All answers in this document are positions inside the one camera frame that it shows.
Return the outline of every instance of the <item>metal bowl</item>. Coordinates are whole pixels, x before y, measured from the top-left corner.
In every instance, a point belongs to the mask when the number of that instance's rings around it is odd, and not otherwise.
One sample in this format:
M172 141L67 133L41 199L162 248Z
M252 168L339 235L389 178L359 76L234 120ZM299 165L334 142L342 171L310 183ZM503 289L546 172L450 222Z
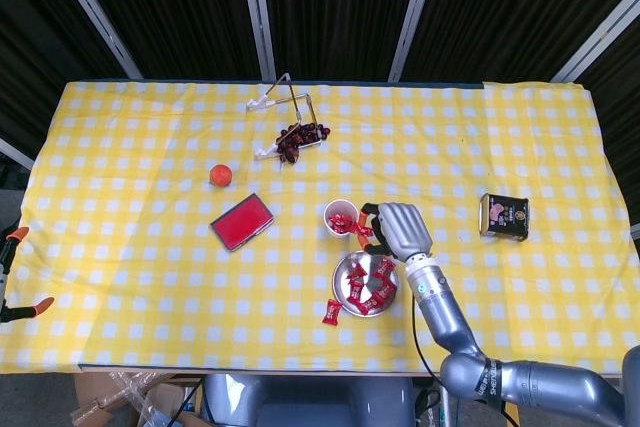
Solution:
M382 255L369 255L364 251L358 251L347 255L338 263L336 270L333 272L333 295L347 312L357 315L358 317L375 317L387 310L393 303L396 294L398 293L397 289L399 288L398 274L395 269L391 272L389 280L395 284L396 292L387 299L387 302L384 305L371 309L367 315L363 315L355 305L347 300L351 294L351 286L349 285L349 279L347 276L355 269L355 266L358 263L367 272L367 275L364 277L364 288L362 289L361 296L362 301L365 302L369 297L371 297L373 292L382 287L382 280L376 279L369 274L378 268L383 258L384 257Z

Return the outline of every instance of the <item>robotic arm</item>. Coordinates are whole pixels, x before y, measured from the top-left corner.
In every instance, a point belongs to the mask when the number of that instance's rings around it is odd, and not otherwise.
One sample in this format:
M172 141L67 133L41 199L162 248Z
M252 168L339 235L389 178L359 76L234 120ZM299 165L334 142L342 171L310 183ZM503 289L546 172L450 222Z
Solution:
M625 400L595 372L564 365L519 360L500 362L487 357L473 336L447 279L434 257L433 244L414 205L365 204L359 223L373 214L372 227L380 245L359 238L370 254L393 255L406 263L407 281L435 342L450 352L441 380L453 395L502 401L596 422L611 427L640 427L640 346L623 362Z

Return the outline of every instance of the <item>black curtain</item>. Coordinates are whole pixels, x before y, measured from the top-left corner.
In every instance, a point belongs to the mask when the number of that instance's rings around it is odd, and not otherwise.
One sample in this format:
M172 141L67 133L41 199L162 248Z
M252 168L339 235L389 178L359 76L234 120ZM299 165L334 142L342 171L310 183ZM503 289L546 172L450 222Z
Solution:
M35 157L64 86L124 72L76 0L0 0L0 137Z
M550 80L620 0L427 0L402 80Z
M604 149L627 203L640 222L640 19L577 80L591 91Z
M409 0L267 0L276 70L386 81Z
M247 0L98 0L142 75L258 79Z

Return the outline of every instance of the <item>black can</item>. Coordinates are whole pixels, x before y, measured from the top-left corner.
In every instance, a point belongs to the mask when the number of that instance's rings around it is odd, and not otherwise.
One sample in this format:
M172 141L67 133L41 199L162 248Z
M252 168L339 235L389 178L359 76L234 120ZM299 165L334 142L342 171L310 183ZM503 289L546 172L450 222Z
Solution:
M525 240L529 235L529 199L484 194L480 199L480 235Z

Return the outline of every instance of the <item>red card case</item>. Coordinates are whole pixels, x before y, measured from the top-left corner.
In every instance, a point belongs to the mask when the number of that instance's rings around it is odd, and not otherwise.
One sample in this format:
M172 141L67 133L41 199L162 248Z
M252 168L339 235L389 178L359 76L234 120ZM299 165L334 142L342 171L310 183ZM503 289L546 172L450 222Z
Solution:
M266 229L273 222L273 214L256 194L251 194L228 212L211 222L227 250L233 252Z

